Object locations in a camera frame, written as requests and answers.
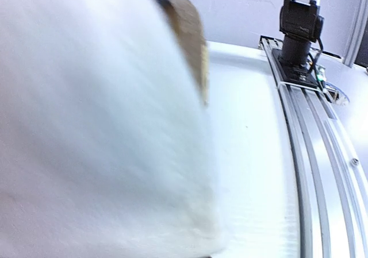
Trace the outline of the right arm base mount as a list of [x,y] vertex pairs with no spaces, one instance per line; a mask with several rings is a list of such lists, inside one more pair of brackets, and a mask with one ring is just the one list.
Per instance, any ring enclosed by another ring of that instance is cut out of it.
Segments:
[[280,49],[273,48],[271,54],[279,69],[282,81],[291,85],[312,88],[313,90],[323,90],[322,81],[318,78],[319,71],[317,67],[314,66],[311,72],[309,72],[311,68],[309,59],[304,66],[290,65],[282,62]]

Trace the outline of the wooden pet bed frame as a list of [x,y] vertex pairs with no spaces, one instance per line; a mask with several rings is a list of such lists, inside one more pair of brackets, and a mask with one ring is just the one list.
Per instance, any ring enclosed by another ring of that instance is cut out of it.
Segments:
[[163,8],[190,66],[202,100],[207,105],[209,54],[200,14],[189,0],[168,0]]

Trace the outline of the pink unicorn print blanket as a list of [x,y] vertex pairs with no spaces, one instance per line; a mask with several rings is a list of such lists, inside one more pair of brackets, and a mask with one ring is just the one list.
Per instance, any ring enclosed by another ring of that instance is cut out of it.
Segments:
[[208,115],[156,0],[1,0],[1,256],[222,250]]

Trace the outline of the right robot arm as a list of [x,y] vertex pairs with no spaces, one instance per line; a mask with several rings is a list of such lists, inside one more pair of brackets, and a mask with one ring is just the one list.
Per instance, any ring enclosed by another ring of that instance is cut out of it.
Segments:
[[321,0],[283,0],[279,30],[284,34],[281,58],[291,66],[306,64],[311,43],[320,41],[324,18]]

